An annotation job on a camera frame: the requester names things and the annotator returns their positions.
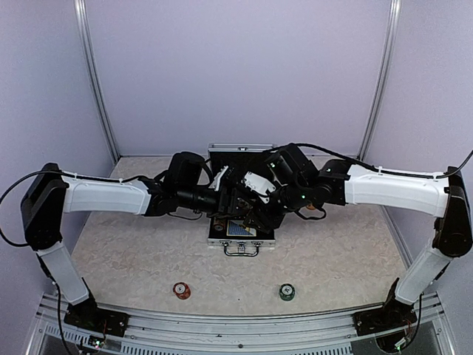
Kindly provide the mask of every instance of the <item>aluminum frame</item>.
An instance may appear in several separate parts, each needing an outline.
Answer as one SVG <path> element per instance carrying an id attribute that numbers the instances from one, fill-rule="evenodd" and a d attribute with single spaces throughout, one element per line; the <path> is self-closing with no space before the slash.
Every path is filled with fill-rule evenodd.
<path id="1" fill-rule="evenodd" d="M 87 72 L 89 73 L 89 80 L 92 86 L 100 123 L 103 133 L 105 134 L 106 145 L 109 149 L 110 155 L 112 156 L 113 162 L 116 164 L 120 159 L 120 153 L 118 150 L 117 141 L 113 134 L 112 125 L 110 124 L 109 115 L 105 108 L 100 81 L 98 80 L 94 51 L 92 49 L 92 39 L 90 38 L 89 22 L 87 21 L 86 2 L 85 0 L 74 0 L 74 5 L 87 64 Z"/>
<path id="2" fill-rule="evenodd" d="M 392 0 L 389 11 L 389 20 L 387 25 L 386 40 L 384 42 L 383 58 L 381 60 L 381 69 L 376 83 L 375 96 L 373 98 L 370 117 L 364 133 L 363 141 L 358 152 L 358 159 L 364 160 L 367 156 L 373 134 L 375 132 L 376 123 L 378 122 L 379 112 L 386 89 L 389 68 L 391 64 L 392 54 L 394 52 L 395 39 L 398 32 L 399 15 L 401 12 L 401 0 Z"/>
<path id="3" fill-rule="evenodd" d="M 433 322 L 442 354 L 455 355 L 452 332 L 446 321 L 442 305 L 436 293 L 423 298 L 422 323 Z M 348 343 L 373 338 L 374 335 L 358 337 L 353 324 L 353 313 L 378 307 L 380 304 L 345 308 L 313 314 L 294 314 L 260 317 L 222 317 L 190 314 L 170 314 L 133 308 L 100 304 L 102 308 L 124 311 L 130 315 L 125 337 L 108 336 L 107 339 L 120 348 L 113 354 L 146 354 L 147 351 L 165 351 L 170 354 L 285 354 L 307 353 L 309 350 L 346 347 Z M 45 294 L 41 300 L 31 346 L 26 355 L 41 347 L 44 333 L 59 337 L 57 330 L 57 297 Z M 61 303 L 61 314 L 67 309 Z M 94 334 L 84 329 L 63 324 L 66 338 L 78 342 L 81 337 Z M 381 336 L 400 330 L 396 328 L 376 334 Z"/>

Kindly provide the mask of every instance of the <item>beige floor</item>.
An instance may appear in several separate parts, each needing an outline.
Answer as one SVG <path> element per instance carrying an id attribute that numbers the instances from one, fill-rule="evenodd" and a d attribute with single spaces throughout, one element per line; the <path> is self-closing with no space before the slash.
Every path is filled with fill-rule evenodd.
<path id="1" fill-rule="evenodd" d="M 314 158 L 317 166 L 324 158 Z M 115 177 L 155 176 L 168 158 L 122 158 Z M 207 245 L 208 220 L 93 213 L 73 252 L 99 302 L 215 315 L 297 314 L 380 302 L 404 272 L 377 206 L 326 206 L 325 220 L 288 215 L 276 248 L 226 257 Z M 179 300 L 172 286 L 191 288 Z M 296 297 L 279 299 L 282 283 Z"/>

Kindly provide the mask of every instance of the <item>white object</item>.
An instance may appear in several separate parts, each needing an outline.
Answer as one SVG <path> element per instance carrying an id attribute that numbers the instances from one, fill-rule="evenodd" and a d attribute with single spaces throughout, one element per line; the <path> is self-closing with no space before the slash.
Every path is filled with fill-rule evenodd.
<path id="1" fill-rule="evenodd" d="M 445 188 L 449 179 L 424 179 L 372 172 L 359 165 L 350 167 L 345 181 L 345 200 L 347 203 L 372 203 L 375 205 L 400 207 L 425 212 L 435 217 L 443 217 L 448 202 Z M 416 173 L 418 175 L 442 175 L 435 173 Z"/>
<path id="2" fill-rule="evenodd" d="M 395 290 L 396 300 L 407 305 L 413 304 L 423 290 L 453 260 L 431 245 L 432 239 L 407 269 L 404 277 L 399 280 Z"/>
<path id="3" fill-rule="evenodd" d="M 276 187 L 268 179 L 254 174 L 253 172 L 247 172 L 243 178 L 243 182 L 251 191 L 260 194 L 259 198 L 261 198 L 264 203 L 269 203 L 269 197 L 265 196 L 268 196 L 268 194 L 276 190 Z"/>
<path id="4" fill-rule="evenodd" d="M 218 174 L 217 174 L 217 175 L 215 176 L 215 178 L 214 178 L 214 181 L 213 181 L 212 184 L 210 185 L 210 188 L 211 188 L 211 189 L 214 189 L 215 191 L 219 191 L 219 190 L 220 190 L 220 184 L 221 184 L 223 175 L 225 175 L 225 173 L 227 172 L 227 170 L 228 170 L 228 166 L 224 166 L 223 169 L 218 172 Z"/>
<path id="5" fill-rule="evenodd" d="M 89 298 L 89 290 L 62 242 L 57 242 L 51 248 L 39 250 L 36 254 L 43 260 L 68 303 L 77 305 Z"/>
<path id="6" fill-rule="evenodd" d="M 151 195 L 141 181 L 129 183 L 101 182 L 62 177 L 69 184 L 64 212 L 105 211 L 144 214 Z"/>

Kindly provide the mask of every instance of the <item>black cable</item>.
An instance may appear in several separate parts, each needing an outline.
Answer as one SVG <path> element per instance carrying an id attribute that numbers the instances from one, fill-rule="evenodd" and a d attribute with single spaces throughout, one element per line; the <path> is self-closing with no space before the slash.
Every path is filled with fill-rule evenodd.
<path id="1" fill-rule="evenodd" d="M 64 345 L 64 348 L 66 349 L 66 352 L 68 355 L 72 355 L 71 350 L 69 350 L 67 343 L 66 343 L 66 337 L 64 336 L 64 332 L 62 329 L 62 321 L 61 321 L 61 289 L 59 288 L 59 285 L 57 283 L 54 283 L 56 288 L 58 289 L 58 325 L 59 325 L 59 333 L 61 334 L 61 340 L 62 344 Z"/>
<path id="2" fill-rule="evenodd" d="M 415 174 L 415 173 L 411 174 L 411 173 L 407 173 L 407 172 L 392 172 L 390 170 L 377 169 L 375 166 L 370 165 L 368 163 L 365 163 L 365 162 L 363 162 L 359 159 L 348 157 L 346 155 L 334 152 L 332 150 L 323 148 L 321 146 L 316 146 L 315 144 L 296 143 L 296 145 L 297 146 L 306 146 L 307 148 L 320 150 L 321 152 L 325 152 L 325 153 L 333 155 L 337 158 L 344 159 L 344 160 L 349 161 L 353 164 L 363 166 L 365 169 L 368 169 L 372 172 L 379 172 L 381 174 L 386 174 L 386 175 L 404 176 L 404 177 L 407 177 L 407 178 L 422 178 L 422 179 L 433 179 L 433 178 L 435 178 L 435 179 L 444 179 L 444 178 L 448 178 L 450 176 L 453 176 L 453 175 L 457 174 L 469 162 L 469 160 L 473 156 L 473 150 L 472 150 L 468 154 L 468 156 L 465 158 L 465 160 L 462 162 L 462 164 L 458 168 L 456 168 L 456 170 L 454 170 L 453 172 L 450 172 L 450 173 L 445 173 L 445 174 L 442 174 L 442 175 L 434 176 L 434 175 L 421 175 L 421 174 Z"/>
<path id="3" fill-rule="evenodd" d="M 297 217 L 302 218 L 303 220 L 323 220 L 327 216 L 327 211 L 325 211 L 322 207 L 317 209 L 318 211 L 322 212 L 323 215 L 320 217 L 308 217 L 304 216 L 301 212 L 300 209 L 297 211 L 294 211 L 294 213 L 297 215 Z"/>
<path id="4" fill-rule="evenodd" d="M 329 149 L 324 148 L 322 146 L 316 146 L 315 144 L 310 144 L 310 143 L 296 143 L 296 145 L 297 146 L 306 146 L 307 148 L 320 150 L 321 152 L 333 155 L 334 157 L 341 158 L 343 160 L 349 161 L 349 162 L 351 162 L 353 164 L 356 164 L 356 165 L 359 165 L 359 166 L 363 166 L 365 169 L 369 169 L 369 170 L 374 169 L 375 171 L 377 171 L 377 169 L 373 165 L 369 165 L 369 164 L 367 164 L 367 163 L 365 163 L 365 162 L 363 162 L 359 159 L 351 158 L 351 157 L 348 157 L 346 155 L 334 152 L 333 150 L 329 150 Z"/>
<path id="5" fill-rule="evenodd" d="M 212 171 L 210 170 L 210 168 L 208 167 L 206 163 L 202 164 L 202 169 L 204 170 L 204 172 L 207 174 L 207 177 L 208 177 L 208 183 L 205 184 L 204 186 L 209 187 L 214 182 L 214 175 L 212 174 Z"/>
<path id="6" fill-rule="evenodd" d="M 462 164 L 458 168 L 456 168 L 456 170 L 454 170 L 453 172 L 449 172 L 448 174 L 443 174 L 440 178 L 447 178 L 449 176 L 457 174 L 469 162 L 472 156 L 473 156 L 473 150 L 470 152 L 470 154 L 468 154 L 468 156 L 465 158 Z"/>
<path id="7" fill-rule="evenodd" d="M 404 346 L 401 350 L 404 351 L 406 350 L 413 342 L 415 337 L 417 336 L 417 333 L 419 332 L 419 328 L 421 327 L 421 317 L 422 317 L 422 296 L 423 293 L 419 296 L 419 318 L 417 319 L 417 326 L 415 327 L 415 332 L 412 338 L 409 340 L 409 342 Z"/>
<path id="8" fill-rule="evenodd" d="M 179 215 L 177 215 L 177 214 L 171 214 L 171 212 L 168 212 L 168 213 L 166 213 L 166 214 L 167 214 L 168 216 L 171 216 L 171 217 L 180 218 L 181 220 L 199 220 L 199 219 L 202 217 L 202 215 L 203 215 L 203 213 L 200 212 L 200 213 L 199 213 L 199 217 L 191 218 L 191 217 L 179 216 Z"/>
<path id="9" fill-rule="evenodd" d="M 133 177 L 128 177 L 127 179 L 117 180 L 117 179 L 107 179 L 107 178 L 104 178 L 104 177 L 91 177 L 91 176 L 84 176 L 84 175 L 74 175 L 74 174 L 70 174 L 70 173 L 62 172 L 62 171 L 58 172 L 58 171 L 40 170 L 40 171 L 37 171 L 37 172 L 31 172 L 28 175 L 25 175 L 24 177 L 18 179 L 10 187 L 8 187 L 8 189 L 6 189 L 5 192 L 3 193 L 3 195 L 0 197 L 0 206 L 1 206 L 1 203 L 4 201 L 4 199 L 6 198 L 6 196 L 8 196 L 8 194 L 15 187 L 17 187 L 20 183 L 22 183 L 23 181 L 25 181 L 29 178 L 32 178 L 33 176 L 44 175 L 44 174 L 54 174 L 54 175 L 60 175 L 60 176 L 67 176 L 68 178 L 77 178 L 77 179 L 80 179 L 80 180 L 92 180 L 92 181 L 100 181 L 100 182 L 107 182 L 107 183 L 128 183 L 130 181 L 137 180 L 138 178 L 147 178 L 144 175 L 136 175 L 136 176 L 133 176 Z M 15 248 L 24 248 L 25 246 L 29 246 L 28 243 L 14 243 L 11 240 L 9 240 L 7 238 L 7 236 L 5 235 L 5 233 L 1 230 L 1 227 L 0 227 L 0 237 L 8 245 L 13 246 Z"/>

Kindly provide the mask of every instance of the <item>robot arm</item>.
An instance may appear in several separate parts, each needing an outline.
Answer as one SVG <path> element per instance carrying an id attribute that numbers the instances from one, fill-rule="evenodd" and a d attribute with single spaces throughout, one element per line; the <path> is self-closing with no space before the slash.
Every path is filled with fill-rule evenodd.
<path id="1" fill-rule="evenodd" d="M 212 217 L 245 218 L 246 226 L 262 231 L 277 229 L 287 213 L 310 204 L 322 209 L 325 203 L 372 203 L 435 216 L 435 237 L 404 277 L 394 282 L 383 307 L 355 314 L 360 335 L 396 328 L 406 320 L 414 322 L 412 305 L 419 295 L 453 258 L 472 247 L 469 205 L 459 172 L 448 179 L 425 179 L 391 175 L 381 168 L 374 172 L 345 160 L 330 160 L 318 170 L 295 144 L 277 149 L 263 164 L 274 180 L 226 166 L 211 186 L 197 185 L 202 170 L 208 173 L 208 168 L 202 157 L 188 152 L 174 155 L 169 169 L 156 178 L 129 182 L 78 177 L 47 164 L 43 170 L 52 173 L 36 178 L 21 202 L 21 212 L 28 244 L 70 304 L 65 322 L 101 331 L 104 320 L 110 325 L 121 319 L 109 333 L 123 336 L 127 316 L 97 307 L 62 243 L 63 212 L 161 216 L 180 206 Z"/>

